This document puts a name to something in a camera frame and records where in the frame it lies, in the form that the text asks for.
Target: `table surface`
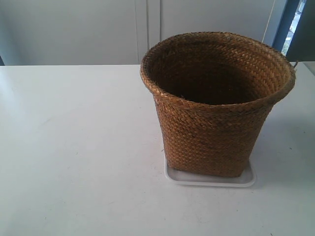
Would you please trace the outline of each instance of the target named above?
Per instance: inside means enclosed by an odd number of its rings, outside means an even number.
[[[315,231],[315,77],[297,66],[247,189],[175,185],[138,65],[0,67],[0,235]]]

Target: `basket rim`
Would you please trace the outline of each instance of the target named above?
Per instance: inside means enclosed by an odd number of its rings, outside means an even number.
[[[157,86],[154,81],[150,79],[149,73],[148,73],[148,66],[150,61],[150,58],[152,55],[156,53],[156,51],[159,51],[160,49],[167,46],[172,41],[176,41],[181,38],[190,37],[190,38],[205,38],[207,36],[211,36],[214,34],[224,34],[226,37],[234,37],[242,39],[245,42],[248,42],[250,44],[253,44],[257,47],[260,47],[265,52],[271,54],[273,57],[275,57],[277,60],[279,60],[283,65],[285,65],[287,70],[290,72],[290,78],[288,81],[283,85],[282,88],[280,88],[278,91],[274,92],[273,94],[262,97],[256,100],[252,100],[245,103],[234,103],[234,104],[218,104],[218,105],[211,105],[206,103],[199,103],[194,102],[190,100],[186,100],[184,98],[180,98],[178,96],[175,96],[171,93],[166,92],[161,87]],[[149,91],[154,95],[155,99],[161,99],[165,102],[171,102],[178,104],[178,108],[181,109],[189,109],[189,110],[199,110],[199,111],[249,111],[252,109],[257,109],[262,106],[266,105],[274,105],[280,100],[282,100],[294,87],[295,84],[295,71],[293,66],[287,61],[285,56],[283,56],[280,52],[276,51],[275,49],[271,48],[270,46],[261,43],[255,39],[251,39],[246,36],[242,36],[239,34],[231,33],[231,32],[190,32],[190,33],[184,33],[184,34],[178,34],[172,37],[169,37],[161,42],[159,42],[157,45],[152,47],[143,57],[140,65],[140,75],[142,78],[143,83],[145,86],[149,89]]]

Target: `woven basket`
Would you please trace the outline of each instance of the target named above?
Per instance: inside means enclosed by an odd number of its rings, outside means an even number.
[[[227,32],[158,43],[141,77],[154,96],[168,165],[221,177],[241,175],[266,117],[295,82],[279,52]]]

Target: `wicker basket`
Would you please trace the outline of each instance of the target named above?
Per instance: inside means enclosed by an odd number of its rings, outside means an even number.
[[[284,56],[227,32],[186,33],[154,46],[141,77],[154,96],[170,167],[238,177],[274,104],[293,88]]]

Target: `white saucer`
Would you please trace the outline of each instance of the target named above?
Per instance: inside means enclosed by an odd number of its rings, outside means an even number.
[[[250,162],[242,175],[237,178],[206,176],[177,171],[167,165],[166,159],[164,168],[167,179],[173,183],[182,185],[246,188],[252,186],[256,181],[256,172]]]

